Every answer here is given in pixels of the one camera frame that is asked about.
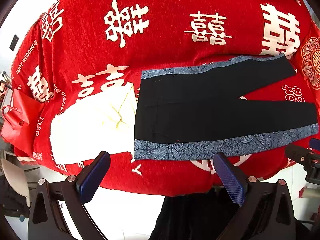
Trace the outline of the black pants with blue trim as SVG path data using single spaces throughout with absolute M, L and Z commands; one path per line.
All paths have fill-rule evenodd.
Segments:
M 204 160 L 272 150 L 316 135 L 316 106 L 288 86 L 284 56 L 238 56 L 195 67 L 142 72 L 134 156 Z

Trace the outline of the white chair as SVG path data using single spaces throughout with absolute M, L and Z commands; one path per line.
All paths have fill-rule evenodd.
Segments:
M 24 170 L 5 159 L 1 159 L 1 165 L 3 173 L 12 189 L 23 196 L 27 206 L 30 207 L 30 193 Z

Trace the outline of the red embroidered pillow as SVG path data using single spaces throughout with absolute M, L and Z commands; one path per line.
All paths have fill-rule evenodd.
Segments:
M 319 51 L 320 51 L 319 27 L 315 23 L 311 24 L 308 34 L 302 40 L 302 44 L 291 58 L 291 63 L 297 67 L 298 73 L 310 88 L 315 98 L 319 111 Z

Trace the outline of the red gift bag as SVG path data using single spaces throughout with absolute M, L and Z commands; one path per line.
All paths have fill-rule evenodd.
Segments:
M 11 101 L 12 104 L 2 108 L 1 136 L 17 149 L 32 154 L 37 123 L 45 104 L 17 89 L 13 91 Z

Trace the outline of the red wedding bedspread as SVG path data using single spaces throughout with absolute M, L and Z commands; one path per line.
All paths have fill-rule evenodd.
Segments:
M 33 153 L 14 148 L 20 161 L 64 175 L 78 174 L 93 159 L 57 164 L 52 120 L 87 96 L 113 85 L 134 86 L 137 106 L 142 72 L 195 67 L 238 56 L 284 56 L 296 72 L 288 86 L 316 106 L 291 58 L 314 23 L 303 0 L 57 0 L 25 36 L 11 68 L 12 87 L 45 106 Z M 308 147 L 316 135 L 292 142 Z M 245 174 L 270 178 L 290 166 L 285 146 L 228 157 Z M 133 193 L 176 196 L 205 192 L 220 180 L 212 159 L 136 159 L 110 154 L 101 185 Z

